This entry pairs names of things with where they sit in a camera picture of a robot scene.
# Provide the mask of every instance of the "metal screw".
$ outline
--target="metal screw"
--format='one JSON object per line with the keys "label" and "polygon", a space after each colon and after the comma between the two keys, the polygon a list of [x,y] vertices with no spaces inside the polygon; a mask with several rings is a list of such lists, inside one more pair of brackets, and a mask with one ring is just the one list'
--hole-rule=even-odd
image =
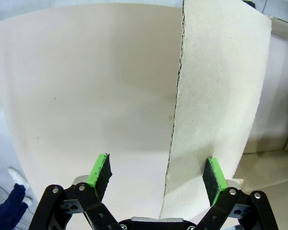
{"label": "metal screw", "polygon": [[53,193],[57,193],[58,191],[59,191],[58,187],[54,187],[53,190],[52,190]]}
{"label": "metal screw", "polygon": [[79,190],[80,190],[80,191],[83,191],[84,189],[85,189],[85,186],[84,186],[84,185],[79,186]]}
{"label": "metal screw", "polygon": [[256,199],[260,199],[260,198],[261,198],[261,196],[260,196],[259,193],[255,193],[255,194],[254,194],[254,197],[255,197]]}
{"label": "metal screw", "polygon": [[122,229],[127,230],[127,226],[126,225],[121,224],[120,226],[121,226]]}
{"label": "metal screw", "polygon": [[235,189],[230,189],[229,193],[230,193],[231,195],[235,195],[235,194],[236,194],[236,190],[235,190]]}

